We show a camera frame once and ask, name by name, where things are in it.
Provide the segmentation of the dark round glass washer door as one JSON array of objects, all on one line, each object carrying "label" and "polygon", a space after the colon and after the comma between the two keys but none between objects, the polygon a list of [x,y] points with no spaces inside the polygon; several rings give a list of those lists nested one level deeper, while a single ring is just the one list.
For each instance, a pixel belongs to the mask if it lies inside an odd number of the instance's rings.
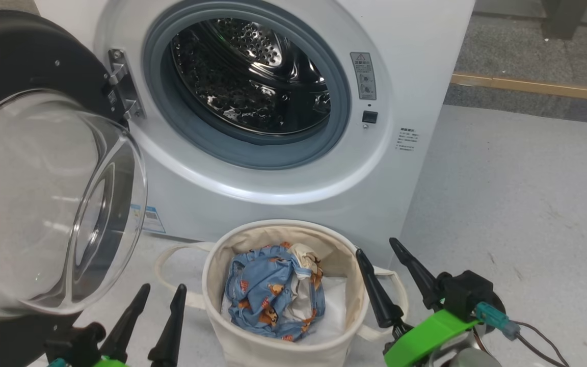
[{"label": "dark round glass washer door", "polygon": [[139,239],[148,180],[110,73],[55,23],[0,10],[0,367],[83,328]]}]

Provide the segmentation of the yellow floor edge strip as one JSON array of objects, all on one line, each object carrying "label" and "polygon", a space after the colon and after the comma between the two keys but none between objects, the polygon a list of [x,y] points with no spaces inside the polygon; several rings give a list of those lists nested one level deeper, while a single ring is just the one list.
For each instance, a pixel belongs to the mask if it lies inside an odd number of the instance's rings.
[{"label": "yellow floor edge strip", "polygon": [[450,83],[467,87],[512,90],[559,97],[587,100],[587,86],[557,84],[554,82],[522,81],[510,77],[483,76],[471,73],[453,73]]}]

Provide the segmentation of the right gripper body black green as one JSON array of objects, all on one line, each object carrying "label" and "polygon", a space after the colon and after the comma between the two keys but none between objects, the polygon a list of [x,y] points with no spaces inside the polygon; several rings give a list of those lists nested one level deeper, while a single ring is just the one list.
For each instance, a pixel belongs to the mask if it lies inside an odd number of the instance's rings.
[{"label": "right gripper body black green", "polygon": [[492,282],[466,270],[449,275],[443,286],[443,309],[415,327],[403,322],[403,328],[391,328],[393,341],[383,352],[386,367],[501,367],[482,343],[482,334],[492,327],[474,312],[480,302],[502,311]]}]

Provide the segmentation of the blue bear print garment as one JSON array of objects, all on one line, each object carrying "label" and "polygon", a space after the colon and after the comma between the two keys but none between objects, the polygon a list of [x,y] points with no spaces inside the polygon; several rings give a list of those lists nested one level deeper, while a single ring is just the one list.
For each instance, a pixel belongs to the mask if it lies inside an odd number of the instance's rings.
[{"label": "blue bear print garment", "polygon": [[282,242],[236,255],[225,298],[230,320],[258,336],[297,342],[326,313],[324,272],[314,249]]}]

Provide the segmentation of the metal door hinge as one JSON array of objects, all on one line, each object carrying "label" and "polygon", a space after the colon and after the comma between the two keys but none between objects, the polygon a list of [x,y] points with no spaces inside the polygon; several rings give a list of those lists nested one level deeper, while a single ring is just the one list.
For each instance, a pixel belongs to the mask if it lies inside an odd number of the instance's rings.
[{"label": "metal door hinge", "polygon": [[144,119],[144,104],[137,91],[126,52],[118,48],[109,49],[108,61],[111,67],[108,82],[116,90],[124,107],[124,119]]}]

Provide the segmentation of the small printed text label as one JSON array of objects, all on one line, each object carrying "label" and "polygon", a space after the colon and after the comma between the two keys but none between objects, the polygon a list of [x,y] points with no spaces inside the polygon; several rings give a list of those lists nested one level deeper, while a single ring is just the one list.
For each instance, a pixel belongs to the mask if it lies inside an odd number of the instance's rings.
[{"label": "small printed text label", "polygon": [[414,128],[398,129],[394,148],[400,151],[413,152],[419,142],[420,134]]}]

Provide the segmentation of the cream canvas laundry basket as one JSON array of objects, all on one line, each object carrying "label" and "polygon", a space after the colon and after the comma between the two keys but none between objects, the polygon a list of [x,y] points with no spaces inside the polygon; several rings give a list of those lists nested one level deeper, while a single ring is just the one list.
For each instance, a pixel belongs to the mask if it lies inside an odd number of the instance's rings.
[{"label": "cream canvas laundry basket", "polygon": [[[282,242],[305,244],[316,252],[324,278],[345,277],[345,330],[333,341],[319,345],[298,345],[258,336],[233,325],[221,316],[222,299],[231,260],[238,254]],[[370,328],[364,323],[369,299],[356,260],[357,246],[344,235],[319,224],[293,219],[268,219],[237,227],[216,242],[183,243],[166,249],[154,263],[158,281],[165,281],[163,265],[184,248],[207,251],[202,273],[202,293],[191,293],[186,304],[206,311],[221,344],[228,367],[344,367],[356,336],[384,342],[391,328]]]}]

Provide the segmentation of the white washing machine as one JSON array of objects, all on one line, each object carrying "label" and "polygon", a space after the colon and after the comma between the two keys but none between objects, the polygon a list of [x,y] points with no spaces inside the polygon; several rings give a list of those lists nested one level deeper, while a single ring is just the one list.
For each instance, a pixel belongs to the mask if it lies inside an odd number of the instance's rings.
[{"label": "white washing machine", "polygon": [[[476,0],[264,0],[326,40],[349,79],[352,106],[339,142],[319,160],[281,170],[229,164],[166,123],[148,90],[144,47],[165,10],[188,0],[34,0],[111,70],[108,50],[128,57],[145,118],[131,119],[149,177],[149,206],[171,237],[214,242],[241,225],[295,219],[331,228],[388,267],[455,70]],[[350,58],[368,52],[377,100],[361,100]],[[363,111],[378,112],[376,124]],[[420,134],[394,148],[399,128]]]}]

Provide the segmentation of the blue energy label sticker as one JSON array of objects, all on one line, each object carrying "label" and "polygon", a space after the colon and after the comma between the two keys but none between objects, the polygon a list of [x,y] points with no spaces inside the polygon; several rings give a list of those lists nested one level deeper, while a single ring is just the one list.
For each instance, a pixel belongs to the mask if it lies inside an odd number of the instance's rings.
[{"label": "blue energy label sticker", "polygon": [[160,219],[156,207],[131,204],[130,208],[135,218],[139,219],[140,215],[144,216],[142,219],[142,229],[144,231],[166,234],[165,226]]}]

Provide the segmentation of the grey rubber door gasket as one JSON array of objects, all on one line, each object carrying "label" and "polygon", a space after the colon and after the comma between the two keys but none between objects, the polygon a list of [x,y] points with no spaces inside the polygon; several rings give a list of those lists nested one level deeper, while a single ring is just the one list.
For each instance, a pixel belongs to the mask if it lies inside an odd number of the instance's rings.
[{"label": "grey rubber door gasket", "polygon": [[[205,19],[255,21],[289,38],[317,66],[326,80],[331,113],[323,127],[300,136],[267,137],[214,127],[211,117],[184,89],[175,70],[170,44],[182,29]],[[344,135],[351,91],[329,43],[302,19],[264,0],[188,0],[177,3],[151,26],[144,47],[148,90],[166,123],[189,143],[229,164],[258,170],[281,170],[319,160]]]}]

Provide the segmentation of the left gripper body black green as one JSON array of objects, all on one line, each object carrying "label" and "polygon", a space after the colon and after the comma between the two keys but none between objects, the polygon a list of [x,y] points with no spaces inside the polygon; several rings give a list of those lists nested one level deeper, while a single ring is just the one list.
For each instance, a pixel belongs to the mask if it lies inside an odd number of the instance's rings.
[{"label": "left gripper body black green", "polygon": [[93,322],[83,328],[71,328],[58,339],[46,340],[46,367],[129,367],[126,362],[111,360],[101,354],[107,336],[103,325]]}]

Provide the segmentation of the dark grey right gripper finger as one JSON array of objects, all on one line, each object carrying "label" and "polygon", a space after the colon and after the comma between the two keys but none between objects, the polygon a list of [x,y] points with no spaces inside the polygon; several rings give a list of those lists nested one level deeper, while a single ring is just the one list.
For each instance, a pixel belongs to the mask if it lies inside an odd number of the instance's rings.
[{"label": "dark grey right gripper finger", "polygon": [[422,303],[427,309],[438,312],[443,309],[445,289],[443,282],[449,273],[443,272],[434,277],[421,262],[396,238],[390,238],[389,244],[399,262],[404,265],[414,279],[415,285],[422,295]]},{"label": "dark grey right gripper finger", "polygon": [[366,292],[380,328],[403,328],[403,311],[393,303],[375,274],[375,268],[362,249],[356,250],[356,260],[359,265]]}]

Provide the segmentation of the perforated steel drum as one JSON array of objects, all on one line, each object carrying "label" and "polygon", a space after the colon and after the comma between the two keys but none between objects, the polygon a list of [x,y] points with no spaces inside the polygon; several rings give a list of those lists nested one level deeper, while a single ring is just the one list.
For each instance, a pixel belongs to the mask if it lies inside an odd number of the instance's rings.
[{"label": "perforated steel drum", "polygon": [[328,123],[331,97],[312,59],[255,21],[194,23],[171,44],[186,92],[214,127],[267,137],[300,136]]}]

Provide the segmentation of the grey pillar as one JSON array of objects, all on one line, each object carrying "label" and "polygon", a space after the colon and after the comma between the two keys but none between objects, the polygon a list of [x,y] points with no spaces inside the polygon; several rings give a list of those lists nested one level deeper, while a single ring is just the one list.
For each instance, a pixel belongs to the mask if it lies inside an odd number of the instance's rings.
[{"label": "grey pillar", "polygon": [[541,0],[546,17],[541,24],[546,39],[571,40],[587,10],[587,0]]}]

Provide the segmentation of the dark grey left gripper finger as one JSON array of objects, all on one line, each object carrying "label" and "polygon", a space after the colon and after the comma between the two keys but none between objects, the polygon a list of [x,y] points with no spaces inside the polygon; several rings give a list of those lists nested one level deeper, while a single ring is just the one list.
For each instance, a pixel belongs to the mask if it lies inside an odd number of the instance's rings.
[{"label": "dark grey left gripper finger", "polygon": [[108,359],[125,363],[128,360],[128,347],[137,319],[144,311],[151,286],[146,283],[140,287],[132,302],[123,312],[101,346],[101,354]]},{"label": "dark grey left gripper finger", "polygon": [[150,367],[177,367],[181,346],[182,323],[186,302],[187,288],[178,285],[170,304],[170,316],[156,346],[148,354]]}]

